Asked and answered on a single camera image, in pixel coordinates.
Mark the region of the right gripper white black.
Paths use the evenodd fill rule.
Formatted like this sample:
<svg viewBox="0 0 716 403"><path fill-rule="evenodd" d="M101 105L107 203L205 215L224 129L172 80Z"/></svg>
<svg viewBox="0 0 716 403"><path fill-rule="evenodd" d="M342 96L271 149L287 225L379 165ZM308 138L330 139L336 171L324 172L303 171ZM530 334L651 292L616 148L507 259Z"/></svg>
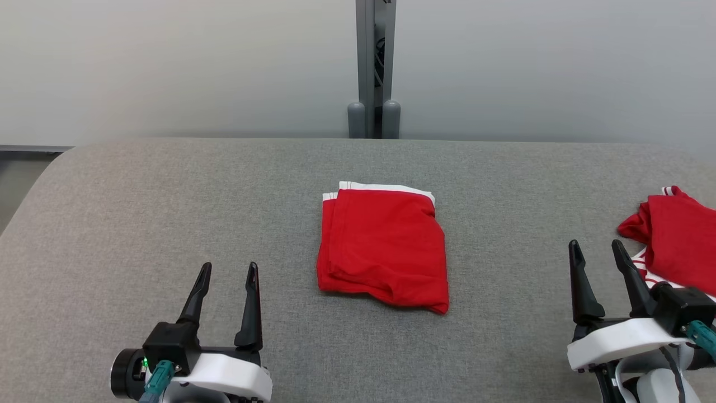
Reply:
<svg viewBox="0 0 716 403"><path fill-rule="evenodd" d="M694 365L695 344L672 336L651 317L656 308L647 284L620 240L611 243L617 270L623 275L631 311L629 319L604 320L605 309L594 296L580 243L568 243L571 306L576 324L573 341L566 347L571 370L586 371L601 364L651 354L660 348L677 355L680 369Z"/></svg>

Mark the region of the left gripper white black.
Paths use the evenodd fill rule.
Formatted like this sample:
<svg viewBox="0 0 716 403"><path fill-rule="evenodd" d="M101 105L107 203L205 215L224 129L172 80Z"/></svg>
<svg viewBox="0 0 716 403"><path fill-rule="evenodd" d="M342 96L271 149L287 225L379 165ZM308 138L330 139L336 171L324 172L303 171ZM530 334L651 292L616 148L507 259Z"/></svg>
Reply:
<svg viewBox="0 0 716 403"><path fill-rule="evenodd" d="M200 268L178 324L199 326L204 298L210 288L212 263ZM234 346L243 352L263 349L260 281L258 265L250 262L245 282L241 328ZM118 353L110 370L110 390L118 399L140 401L151 370L141 349ZM195 369L186 377L174 377L158 398L159 402L270 402L273 382L269 371L248 360L226 354L202 353Z"/></svg>

